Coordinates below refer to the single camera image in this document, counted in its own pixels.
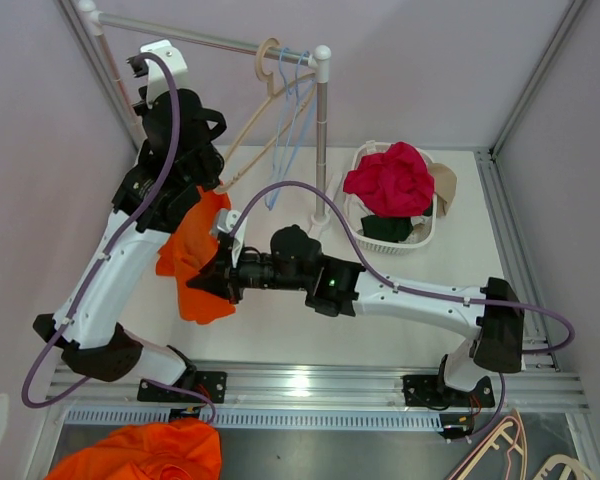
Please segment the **orange t shirt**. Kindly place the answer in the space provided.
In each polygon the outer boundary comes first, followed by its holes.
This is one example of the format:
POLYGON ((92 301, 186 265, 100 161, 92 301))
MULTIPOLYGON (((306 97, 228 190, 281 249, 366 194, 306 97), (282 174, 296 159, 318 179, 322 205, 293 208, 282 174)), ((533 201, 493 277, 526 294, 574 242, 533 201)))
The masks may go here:
POLYGON ((202 192, 200 201, 160 248, 155 266, 158 276, 175 278, 180 317, 199 325, 210 324, 236 311, 228 300, 187 286, 187 281, 197 276, 217 253, 218 242, 210 231, 216 214, 223 208, 231 209, 227 194, 202 192))

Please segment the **light blue wire hanger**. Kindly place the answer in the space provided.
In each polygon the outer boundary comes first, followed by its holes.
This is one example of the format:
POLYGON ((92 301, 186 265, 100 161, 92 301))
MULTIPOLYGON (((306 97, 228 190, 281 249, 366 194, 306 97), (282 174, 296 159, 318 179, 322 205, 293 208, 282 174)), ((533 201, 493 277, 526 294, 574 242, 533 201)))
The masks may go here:
POLYGON ((286 155, 286 150, 288 148, 288 146, 285 146, 284 148, 281 147, 281 136, 283 135, 283 122, 287 119, 289 109, 291 106, 291 90, 287 77, 285 76, 285 73, 283 71, 283 55, 286 54, 288 51, 289 48, 284 47, 281 50, 278 59, 278 71, 283 81, 283 92, 285 102, 277 123, 275 146, 272 158, 272 171, 270 176, 271 184, 278 183, 284 178, 284 173, 282 172, 282 163, 286 155))
POLYGON ((282 58, 279 58, 279 73, 283 80, 285 105, 278 122, 275 147, 279 147, 280 137, 283 133, 286 133, 287 137, 282 153, 276 157, 283 177, 290 171, 300 148, 304 145, 311 120, 310 116, 314 110, 315 73, 307 72, 300 75, 302 62, 304 60, 310 62, 310 58, 311 52, 309 50, 305 50, 299 56, 294 70, 294 78, 291 82, 287 81, 282 68, 282 58))

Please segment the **green and white t shirt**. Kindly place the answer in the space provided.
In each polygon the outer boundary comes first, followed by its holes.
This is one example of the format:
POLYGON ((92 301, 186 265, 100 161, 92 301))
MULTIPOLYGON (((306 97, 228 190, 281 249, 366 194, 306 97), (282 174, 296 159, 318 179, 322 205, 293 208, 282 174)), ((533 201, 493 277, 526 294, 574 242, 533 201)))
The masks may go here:
POLYGON ((418 243, 421 231, 432 218, 433 205, 416 217, 380 217, 358 197, 348 203, 348 215, 353 230, 359 235, 389 243, 418 243))

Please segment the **magenta t shirt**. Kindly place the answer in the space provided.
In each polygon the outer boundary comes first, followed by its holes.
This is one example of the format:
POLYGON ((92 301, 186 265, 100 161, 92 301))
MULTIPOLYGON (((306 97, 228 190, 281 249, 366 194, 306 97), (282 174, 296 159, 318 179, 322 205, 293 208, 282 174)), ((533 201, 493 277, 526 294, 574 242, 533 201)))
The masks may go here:
POLYGON ((422 215, 432 204, 435 181, 419 151, 404 142, 364 155, 344 179, 343 191, 357 196, 376 216, 422 215))

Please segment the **beige t shirt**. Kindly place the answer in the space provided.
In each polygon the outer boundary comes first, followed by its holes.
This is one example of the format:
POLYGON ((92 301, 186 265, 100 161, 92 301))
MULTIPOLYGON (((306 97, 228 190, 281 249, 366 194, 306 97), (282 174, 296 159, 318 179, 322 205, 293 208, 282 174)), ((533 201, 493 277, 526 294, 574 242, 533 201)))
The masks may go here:
POLYGON ((433 163, 429 173, 434 179, 434 192, 437 198, 436 216, 444 217, 449 213, 456 196, 457 176, 453 170, 441 163, 433 163))

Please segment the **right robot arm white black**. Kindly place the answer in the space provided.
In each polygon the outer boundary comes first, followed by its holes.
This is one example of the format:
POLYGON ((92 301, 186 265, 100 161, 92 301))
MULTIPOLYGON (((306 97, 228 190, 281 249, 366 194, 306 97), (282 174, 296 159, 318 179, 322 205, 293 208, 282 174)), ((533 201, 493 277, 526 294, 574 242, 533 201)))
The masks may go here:
POLYGON ((189 288, 231 304, 247 289, 301 291, 306 306, 324 316, 386 316, 462 336, 461 345, 443 356, 435 380, 446 404, 460 403, 490 372, 523 369, 524 312, 504 279, 491 277, 483 287, 408 282, 324 254, 297 225, 276 231, 267 253, 237 248, 226 233, 217 238, 217 253, 187 281, 189 288))

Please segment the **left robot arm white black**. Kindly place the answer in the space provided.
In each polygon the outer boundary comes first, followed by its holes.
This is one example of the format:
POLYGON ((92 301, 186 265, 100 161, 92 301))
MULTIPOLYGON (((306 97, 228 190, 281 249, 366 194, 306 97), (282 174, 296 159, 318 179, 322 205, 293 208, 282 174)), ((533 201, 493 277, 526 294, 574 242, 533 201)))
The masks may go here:
POLYGON ((174 401, 189 398, 195 376, 184 356, 126 330, 119 317, 140 276, 191 208, 220 183, 224 160, 212 142, 226 129, 223 115, 179 88, 180 134, 176 156, 162 172, 172 132, 171 97, 143 98, 134 107, 147 135, 136 164, 113 198, 97 252, 65 304, 41 314, 34 331, 61 351, 75 373, 105 382, 123 378, 160 382, 174 401))

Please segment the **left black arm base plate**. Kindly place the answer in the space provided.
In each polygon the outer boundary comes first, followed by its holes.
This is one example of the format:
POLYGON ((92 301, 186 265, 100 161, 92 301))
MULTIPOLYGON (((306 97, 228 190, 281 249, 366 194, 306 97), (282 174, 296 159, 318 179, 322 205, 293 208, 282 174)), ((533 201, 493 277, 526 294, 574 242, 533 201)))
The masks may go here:
MULTIPOLYGON (((203 395, 213 403, 222 404, 226 393, 226 382, 228 375, 224 371, 187 371, 173 385, 203 395)), ((191 395, 159 387, 154 383, 143 379, 137 390, 136 399, 140 402, 159 403, 185 403, 200 402, 200 399, 191 395)))

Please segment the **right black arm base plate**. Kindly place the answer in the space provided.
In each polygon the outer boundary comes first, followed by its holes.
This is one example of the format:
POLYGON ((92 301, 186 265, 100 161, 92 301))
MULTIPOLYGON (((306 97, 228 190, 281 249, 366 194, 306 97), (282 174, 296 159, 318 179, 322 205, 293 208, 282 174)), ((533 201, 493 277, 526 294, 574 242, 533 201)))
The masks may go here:
POLYGON ((408 407, 423 407, 434 411, 449 408, 469 408, 471 401, 478 406, 492 408, 496 406, 494 390, 488 377, 480 379, 469 392, 443 386, 437 375, 409 374, 402 378, 402 392, 408 407))

